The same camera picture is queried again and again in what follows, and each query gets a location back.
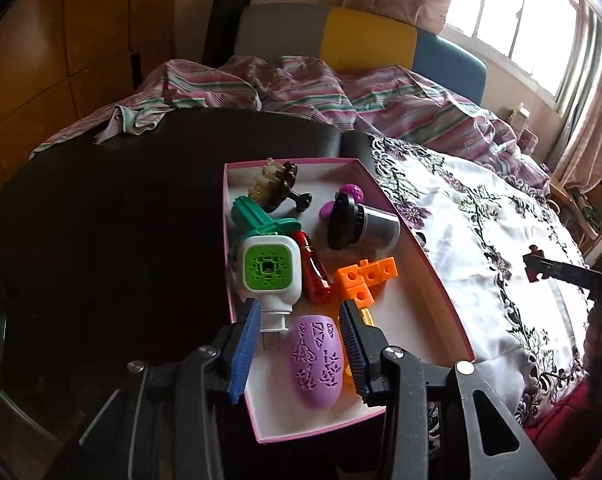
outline orange toy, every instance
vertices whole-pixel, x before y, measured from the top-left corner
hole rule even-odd
[[[337,270],[334,281],[337,283],[343,300],[354,300],[359,308],[367,308],[374,304],[369,287],[395,278],[399,273],[393,257],[369,263],[361,260],[358,265],[341,267]]]

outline purple object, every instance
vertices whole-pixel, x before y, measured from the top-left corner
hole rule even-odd
[[[299,402],[312,410],[334,404],[343,385],[343,346],[334,320],[299,316],[286,336],[290,378]]]
[[[343,186],[338,188],[338,192],[350,195],[357,204],[363,202],[363,190],[356,184],[343,184]],[[323,204],[321,210],[319,211],[319,218],[325,224],[327,224],[327,222],[330,220],[332,207],[334,207],[334,200]]]
[[[350,195],[357,204],[363,202],[363,190],[356,184],[343,184],[338,188],[338,192]]]

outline green plastic object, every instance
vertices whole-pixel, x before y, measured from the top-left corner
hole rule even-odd
[[[232,205],[230,216],[241,232],[241,238],[257,235],[289,235],[301,230],[296,218],[274,220],[249,196],[239,196]]]
[[[252,290],[283,290],[292,283],[292,254],[285,246],[250,247],[243,265],[245,284]]]

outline red bottle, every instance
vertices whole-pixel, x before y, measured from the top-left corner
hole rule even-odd
[[[327,303],[332,296],[332,285],[328,280],[325,267],[312,246],[310,237],[303,231],[290,235],[301,250],[301,268],[303,272],[303,292],[312,303]]]

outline headboard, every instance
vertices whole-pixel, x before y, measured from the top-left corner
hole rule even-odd
[[[220,66],[232,54],[270,61],[317,57],[345,73],[398,64],[476,104],[485,87],[485,65],[461,47],[406,23],[344,7],[214,0],[203,63]]]

